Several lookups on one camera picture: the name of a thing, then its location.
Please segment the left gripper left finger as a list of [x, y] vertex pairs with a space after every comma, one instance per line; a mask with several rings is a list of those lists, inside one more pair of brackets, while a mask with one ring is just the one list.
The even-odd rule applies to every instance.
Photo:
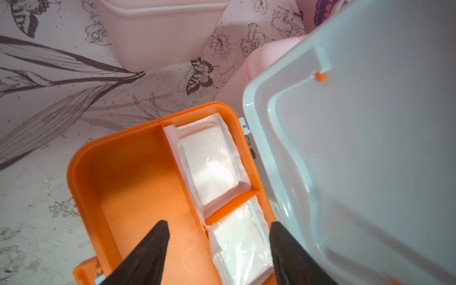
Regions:
[[102, 283], [104, 285], [159, 285], [165, 269], [170, 231], [161, 220]]

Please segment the white pink medicine chest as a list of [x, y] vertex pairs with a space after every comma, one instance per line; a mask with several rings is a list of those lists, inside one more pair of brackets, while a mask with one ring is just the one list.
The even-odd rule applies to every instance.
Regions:
[[209, 41], [215, 100], [243, 114], [247, 85], [343, 6], [342, 1], [234, 1]]

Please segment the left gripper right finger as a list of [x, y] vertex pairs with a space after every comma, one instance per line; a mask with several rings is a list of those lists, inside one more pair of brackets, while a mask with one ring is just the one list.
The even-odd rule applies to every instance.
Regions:
[[279, 285], [337, 285], [280, 222], [271, 224], [269, 241]]

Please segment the blue orange first aid box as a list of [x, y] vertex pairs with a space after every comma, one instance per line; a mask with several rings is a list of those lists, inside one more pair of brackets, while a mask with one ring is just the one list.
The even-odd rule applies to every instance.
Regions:
[[[243, 109], [207, 103], [88, 143], [67, 180], [98, 285], [155, 224], [171, 233], [162, 282], [218, 285], [205, 226], [252, 198], [339, 284], [456, 282], [456, 4], [353, 1], [258, 77], [233, 78]], [[228, 125], [251, 186], [200, 220], [165, 131], [212, 114]]]

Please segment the white gauze packet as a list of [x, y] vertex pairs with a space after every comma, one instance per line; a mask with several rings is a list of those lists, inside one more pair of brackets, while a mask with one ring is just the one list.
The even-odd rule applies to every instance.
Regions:
[[164, 128], [167, 141], [201, 220], [252, 190], [241, 155], [220, 114]]
[[212, 261], [224, 285], [262, 285], [274, 273], [269, 227], [256, 197], [209, 226]]

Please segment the beige pink first aid box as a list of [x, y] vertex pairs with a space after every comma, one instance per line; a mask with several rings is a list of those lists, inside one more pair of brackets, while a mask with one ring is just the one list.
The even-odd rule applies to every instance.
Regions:
[[97, 1], [117, 62], [140, 72], [199, 57], [229, 1]]

